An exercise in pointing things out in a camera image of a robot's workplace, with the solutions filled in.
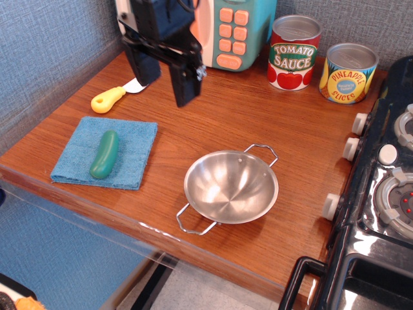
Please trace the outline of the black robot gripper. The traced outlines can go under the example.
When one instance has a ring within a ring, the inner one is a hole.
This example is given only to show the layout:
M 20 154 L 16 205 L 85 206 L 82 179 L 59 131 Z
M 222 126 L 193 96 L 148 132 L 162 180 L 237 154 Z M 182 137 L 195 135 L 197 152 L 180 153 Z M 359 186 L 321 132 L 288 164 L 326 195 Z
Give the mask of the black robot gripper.
M 190 31 L 193 1 L 127 1 L 117 6 L 125 53 L 142 86 L 161 76 L 160 62 L 170 67 L 176 104 L 184 107 L 201 93 L 206 68 L 201 45 Z

